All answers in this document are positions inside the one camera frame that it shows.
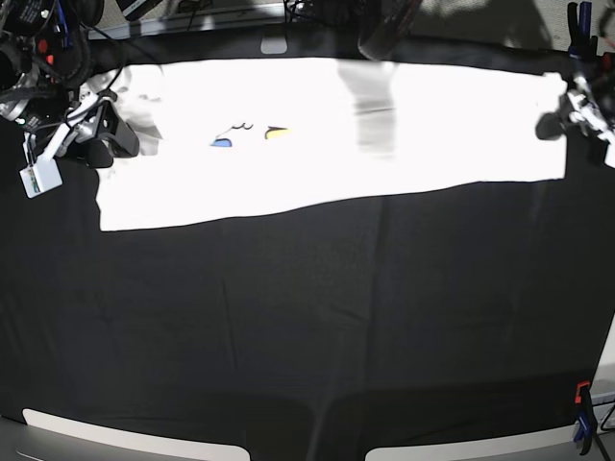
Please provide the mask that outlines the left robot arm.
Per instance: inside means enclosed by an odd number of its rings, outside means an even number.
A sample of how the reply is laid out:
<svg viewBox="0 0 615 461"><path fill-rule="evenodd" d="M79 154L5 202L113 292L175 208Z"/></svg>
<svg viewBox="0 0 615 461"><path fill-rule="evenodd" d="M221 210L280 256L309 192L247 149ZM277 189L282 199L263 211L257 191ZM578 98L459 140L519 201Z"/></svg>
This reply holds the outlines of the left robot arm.
<svg viewBox="0 0 615 461"><path fill-rule="evenodd" d="M535 127L541 140L556 140L574 128L599 140L606 146L603 162L610 168L614 166L614 55L599 55L598 44L606 38L605 27L613 17L614 3L610 2L595 36L591 33L592 3L567 5L568 55L575 71L557 109L543 114Z"/></svg>

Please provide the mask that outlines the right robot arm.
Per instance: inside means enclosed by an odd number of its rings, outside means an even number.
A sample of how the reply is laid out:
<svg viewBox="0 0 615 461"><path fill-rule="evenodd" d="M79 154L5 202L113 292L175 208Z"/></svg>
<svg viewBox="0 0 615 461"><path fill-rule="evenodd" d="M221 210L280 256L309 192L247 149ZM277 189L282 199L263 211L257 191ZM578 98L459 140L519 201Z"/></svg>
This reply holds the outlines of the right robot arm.
<svg viewBox="0 0 615 461"><path fill-rule="evenodd" d="M24 133L19 176L28 198L62 185L61 158L101 169L139 152L114 106L118 78L91 78L88 35L104 8L102 1L1 4L1 116Z"/></svg>

